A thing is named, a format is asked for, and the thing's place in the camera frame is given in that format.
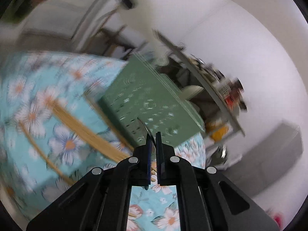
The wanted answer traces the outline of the floral blue quilt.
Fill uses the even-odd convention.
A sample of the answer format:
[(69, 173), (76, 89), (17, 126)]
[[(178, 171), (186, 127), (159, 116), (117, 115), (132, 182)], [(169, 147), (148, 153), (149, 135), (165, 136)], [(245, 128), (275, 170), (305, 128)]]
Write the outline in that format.
[(1, 173), (27, 230), (184, 230), (156, 140), (205, 165), (204, 123), (139, 56), (19, 52), (1, 67)]

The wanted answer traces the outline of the red bottle on table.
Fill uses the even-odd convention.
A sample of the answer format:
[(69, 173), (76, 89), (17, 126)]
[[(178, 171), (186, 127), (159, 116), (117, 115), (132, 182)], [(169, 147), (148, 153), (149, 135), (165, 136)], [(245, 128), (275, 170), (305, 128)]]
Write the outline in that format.
[(241, 111), (247, 111), (246, 103), (242, 97), (244, 88), (238, 78), (235, 80), (225, 79), (218, 87), (218, 92), (230, 110), (238, 106)]

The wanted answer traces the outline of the yellow plastic bag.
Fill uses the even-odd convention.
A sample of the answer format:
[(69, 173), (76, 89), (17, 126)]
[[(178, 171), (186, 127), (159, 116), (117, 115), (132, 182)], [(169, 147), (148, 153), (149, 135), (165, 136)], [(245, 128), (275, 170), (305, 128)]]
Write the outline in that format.
[(218, 126), (218, 129), (213, 131), (213, 133), (210, 135), (210, 138), (214, 141), (214, 142), (218, 142), (220, 140), (222, 140), (222, 138), (228, 133), (229, 131), (229, 126), (227, 124)]

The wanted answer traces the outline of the green plastic utensil holder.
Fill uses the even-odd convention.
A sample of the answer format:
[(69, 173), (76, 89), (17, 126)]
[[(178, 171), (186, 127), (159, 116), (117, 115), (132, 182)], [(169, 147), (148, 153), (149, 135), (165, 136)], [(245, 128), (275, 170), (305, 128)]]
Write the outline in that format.
[(146, 131), (161, 133), (177, 147), (204, 132), (204, 122), (181, 91), (141, 55), (130, 58), (98, 100), (99, 107), (133, 147), (145, 144)]

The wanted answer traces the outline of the grey long table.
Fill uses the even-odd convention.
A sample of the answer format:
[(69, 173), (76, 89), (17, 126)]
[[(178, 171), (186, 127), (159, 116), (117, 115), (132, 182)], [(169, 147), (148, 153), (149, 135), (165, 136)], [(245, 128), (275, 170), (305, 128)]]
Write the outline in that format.
[(209, 93), (212, 97), (216, 105), (220, 108), (221, 112), (226, 116), (228, 121), (230, 122), (234, 134), (237, 132), (241, 132), (242, 135), (245, 137), (245, 131), (239, 124), (238, 120), (236, 119), (233, 112), (229, 109), (226, 102), (219, 94), (217, 89), (209, 82), (209, 80), (198, 70), (198, 68), (192, 64), (189, 58), (183, 54), (178, 48), (169, 41), (164, 35), (162, 35), (158, 30), (154, 30), (153, 33), (155, 34), (156, 38), (159, 39), (167, 48), (169, 48), (173, 54), (175, 54), (181, 62), (188, 68), (188, 70), (196, 77), (196, 79), (200, 82), (200, 84), (204, 87), (204, 89)]

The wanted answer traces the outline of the grey refrigerator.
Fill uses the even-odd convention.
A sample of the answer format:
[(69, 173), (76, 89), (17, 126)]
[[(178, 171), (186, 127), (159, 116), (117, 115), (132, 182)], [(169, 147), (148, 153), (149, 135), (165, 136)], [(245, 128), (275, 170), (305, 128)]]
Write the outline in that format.
[(300, 127), (282, 122), (223, 174), (252, 198), (288, 173), (302, 153)]

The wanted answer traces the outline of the bamboo chopstick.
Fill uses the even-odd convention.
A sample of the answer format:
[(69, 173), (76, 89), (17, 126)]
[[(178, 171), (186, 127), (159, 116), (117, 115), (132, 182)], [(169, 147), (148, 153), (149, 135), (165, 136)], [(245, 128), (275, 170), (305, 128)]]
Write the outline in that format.
[(117, 163), (129, 157), (126, 153), (117, 150), (109, 142), (96, 135), (91, 129), (63, 108), (57, 100), (51, 103), (50, 108), (52, 109), (53, 114), (66, 127), (80, 137), (82, 141), (99, 151), (102, 155)]
[(40, 149), (40, 147), (37, 145), (37, 143), (35, 142), (34, 138), (29, 134), (28, 130), (26, 129), (26, 127), (24, 126), (24, 124), (19, 121), (18, 122), (19, 127), (21, 128), (23, 134), (26, 136), (26, 138), (28, 139), (29, 143), (33, 146), (33, 148), (36, 150), (36, 152), (39, 154), (39, 156), (41, 157), (41, 159), (43, 159), (46, 164), (48, 165), (49, 168), (51, 168), (55, 173), (57, 173), (59, 175), (59, 177), (61, 177), (67, 184), (69, 185), (73, 185), (75, 184), (75, 182), (69, 178), (68, 176), (66, 176), (54, 163), (52, 163), (50, 161), (50, 159), (47, 157), (47, 155)]
[(101, 118), (104, 120), (104, 122), (107, 124), (107, 126), (114, 132), (114, 134), (117, 136), (117, 138), (131, 151), (134, 150), (134, 147), (125, 139), (125, 137), (122, 136), (122, 134), (116, 129), (116, 127), (112, 124), (110, 119), (102, 109), (99, 108), (99, 105), (94, 101), (94, 99), (91, 98), (89, 93), (84, 92), (84, 97), (87, 100), (87, 102), (94, 108), (94, 110), (101, 116)]

